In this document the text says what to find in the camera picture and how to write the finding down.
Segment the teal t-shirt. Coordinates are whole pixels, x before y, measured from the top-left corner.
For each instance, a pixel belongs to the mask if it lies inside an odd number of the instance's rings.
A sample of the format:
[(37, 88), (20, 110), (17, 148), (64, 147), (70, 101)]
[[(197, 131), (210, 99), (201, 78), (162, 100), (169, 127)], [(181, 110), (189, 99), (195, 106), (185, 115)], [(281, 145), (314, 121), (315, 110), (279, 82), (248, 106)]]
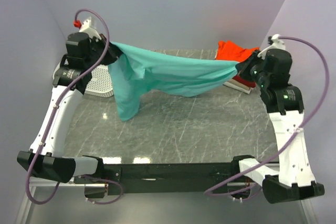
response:
[(171, 56), (113, 42), (121, 51), (108, 66), (121, 121), (132, 119), (140, 98), (151, 90), (194, 97), (224, 84), (237, 74), (235, 61)]

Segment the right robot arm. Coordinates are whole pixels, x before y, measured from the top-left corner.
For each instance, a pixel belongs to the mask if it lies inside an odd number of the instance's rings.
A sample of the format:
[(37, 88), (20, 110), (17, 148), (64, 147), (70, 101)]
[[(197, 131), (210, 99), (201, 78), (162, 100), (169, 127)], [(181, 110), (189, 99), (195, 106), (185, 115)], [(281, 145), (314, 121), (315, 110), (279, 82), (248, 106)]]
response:
[(291, 54), (283, 49), (258, 50), (238, 64), (239, 76), (260, 88), (260, 97), (272, 122), (279, 158), (279, 171), (261, 165), (253, 156), (235, 156), (230, 175), (241, 182), (246, 177), (262, 187), (271, 204), (322, 196), (324, 186), (311, 170), (302, 127), (304, 105), (301, 91), (289, 83)]

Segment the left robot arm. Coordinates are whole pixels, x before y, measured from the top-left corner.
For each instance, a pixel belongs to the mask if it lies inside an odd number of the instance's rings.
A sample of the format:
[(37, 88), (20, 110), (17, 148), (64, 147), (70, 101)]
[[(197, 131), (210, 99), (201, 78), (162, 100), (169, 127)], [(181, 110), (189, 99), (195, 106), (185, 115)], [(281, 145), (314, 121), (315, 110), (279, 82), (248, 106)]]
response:
[(65, 139), (73, 114), (92, 79), (93, 66), (114, 63), (122, 54), (103, 34), (86, 32), (70, 34), (67, 53), (54, 73), (51, 101), (43, 124), (28, 151), (20, 151), (18, 163), (37, 177), (67, 183), (73, 177), (86, 175), (93, 183), (104, 179), (103, 161), (99, 157), (65, 157)]

